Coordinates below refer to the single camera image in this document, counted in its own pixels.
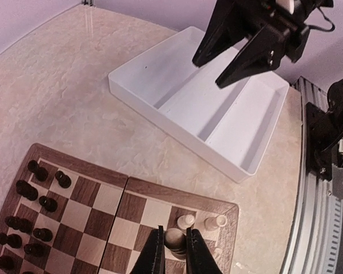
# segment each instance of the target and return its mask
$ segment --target purple wall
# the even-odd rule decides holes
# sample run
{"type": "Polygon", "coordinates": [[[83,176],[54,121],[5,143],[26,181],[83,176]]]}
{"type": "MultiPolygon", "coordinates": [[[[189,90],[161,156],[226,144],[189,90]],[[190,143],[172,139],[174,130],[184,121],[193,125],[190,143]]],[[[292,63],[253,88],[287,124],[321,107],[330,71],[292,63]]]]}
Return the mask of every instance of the purple wall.
{"type": "Polygon", "coordinates": [[[81,0],[0,0],[0,53],[81,0]]]}
{"type": "MultiPolygon", "coordinates": [[[[96,7],[139,17],[171,29],[196,26],[206,30],[215,1],[201,0],[94,0],[96,7]]],[[[321,88],[343,77],[343,0],[334,1],[334,9],[324,9],[335,22],[333,33],[312,31],[304,56],[291,64],[283,60],[277,73],[290,82],[300,75],[321,88]]],[[[311,14],[307,23],[327,26],[319,12],[311,14]]]]}

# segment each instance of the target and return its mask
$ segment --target beige countertop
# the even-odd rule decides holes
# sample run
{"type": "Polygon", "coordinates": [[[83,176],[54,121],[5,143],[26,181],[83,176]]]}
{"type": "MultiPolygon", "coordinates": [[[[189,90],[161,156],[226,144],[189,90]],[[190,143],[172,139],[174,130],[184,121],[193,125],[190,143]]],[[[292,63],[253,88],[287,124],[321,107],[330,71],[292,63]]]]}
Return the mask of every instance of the beige countertop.
{"type": "Polygon", "coordinates": [[[109,93],[107,75],[175,32],[77,6],[0,55],[0,209],[32,143],[235,202],[233,273],[279,273],[296,202],[301,97],[290,89],[257,175],[235,184],[109,93]]]}

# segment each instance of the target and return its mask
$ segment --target black cable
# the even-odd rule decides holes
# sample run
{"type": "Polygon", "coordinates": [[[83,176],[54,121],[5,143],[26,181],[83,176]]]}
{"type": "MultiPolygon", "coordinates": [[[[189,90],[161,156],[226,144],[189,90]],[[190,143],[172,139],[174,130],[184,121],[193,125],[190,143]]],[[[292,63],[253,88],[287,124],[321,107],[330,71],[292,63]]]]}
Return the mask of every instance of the black cable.
{"type": "Polygon", "coordinates": [[[318,30],[318,31],[323,31],[325,33],[331,33],[332,31],[334,31],[336,29],[336,25],[333,23],[332,20],[330,20],[325,14],[324,12],[321,10],[320,7],[318,7],[318,10],[320,11],[320,13],[322,14],[322,16],[324,17],[324,20],[326,20],[327,22],[329,22],[330,24],[332,24],[332,28],[331,29],[325,29],[323,27],[319,27],[319,26],[315,26],[315,25],[309,25],[308,27],[311,30],[318,30]]]}

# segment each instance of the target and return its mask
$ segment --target chessboard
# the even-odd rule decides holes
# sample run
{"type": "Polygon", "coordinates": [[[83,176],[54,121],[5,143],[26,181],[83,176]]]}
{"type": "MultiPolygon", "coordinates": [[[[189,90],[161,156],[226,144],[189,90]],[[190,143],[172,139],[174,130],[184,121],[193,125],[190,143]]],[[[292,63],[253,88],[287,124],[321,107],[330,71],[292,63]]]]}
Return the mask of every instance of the chessboard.
{"type": "MultiPolygon", "coordinates": [[[[167,188],[79,160],[40,144],[34,144],[25,156],[0,213],[0,232],[17,234],[22,248],[0,245],[0,256],[10,256],[13,270],[6,273],[33,274],[126,274],[130,273],[153,228],[177,227],[178,217],[195,216],[193,228],[200,230],[211,253],[222,253],[216,262],[229,273],[236,238],[238,206],[187,192],[167,188]],[[35,160],[48,171],[44,182],[29,172],[27,164],[35,160]],[[69,188],[59,186],[55,173],[62,171],[71,179],[69,188]],[[38,190],[38,197],[54,199],[55,212],[46,211],[38,202],[17,194],[15,184],[24,180],[38,190]],[[228,224],[209,232],[204,220],[223,214],[228,224]],[[32,233],[13,230],[5,217],[29,220],[33,228],[47,228],[53,233],[43,242],[32,233]],[[43,256],[24,252],[23,246],[43,246],[43,256]]],[[[165,248],[166,273],[185,272],[185,261],[178,260],[165,248]]]]}

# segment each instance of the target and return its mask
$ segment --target black pawn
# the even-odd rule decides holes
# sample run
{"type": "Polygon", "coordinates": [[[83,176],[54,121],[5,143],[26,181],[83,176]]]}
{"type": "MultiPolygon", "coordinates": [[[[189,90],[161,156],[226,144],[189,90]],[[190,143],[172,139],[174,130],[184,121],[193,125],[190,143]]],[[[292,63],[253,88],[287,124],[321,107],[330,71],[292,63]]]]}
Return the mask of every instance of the black pawn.
{"type": "Polygon", "coordinates": [[[24,252],[34,257],[42,257],[45,254],[45,249],[40,244],[26,244],[24,252]]]}
{"type": "Polygon", "coordinates": [[[39,203],[45,208],[46,211],[55,212],[57,209],[57,202],[52,198],[41,196],[39,198],[39,203]]]}
{"type": "Polygon", "coordinates": [[[9,256],[1,256],[0,257],[0,268],[6,270],[14,269],[14,261],[9,256]]]}
{"type": "Polygon", "coordinates": [[[12,248],[22,247],[22,238],[17,234],[11,234],[6,236],[5,233],[0,233],[0,244],[8,244],[12,248]]]}
{"type": "Polygon", "coordinates": [[[58,184],[62,188],[69,188],[71,186],[71,179],[66,174],[64,174],[61,170],[55,173],[55,178],[58,180],[58,184]]]}
{"type": "Polygon", "coordinates": [[[5,218],[5,223],[8,227],[11,227],[14,230],[20,230],[23,233],[30,233],[32,231],[32,223],[30,220],[8,216],[5,218]]]}
{"type": "Polygon", "coordinates": [[[29,161],[27,168],[40,182],[44,182],[48,178],[47,170],[44,167],[40,167],[35,160],[29,161]]]}
{"type": "Polygon", "coordinates": [[[47,228],[36,228],[33,231],[33,236],[42,241],[51,241],[53,238],[51,230],[47,228]]]}
{"type": "Polygon", "coordinates": [[[19,180],[16,183],[17,194],[22,195],[30,201],[35,201],[38,198],[38,190],[32,187],[24,180],[19,180]]]}

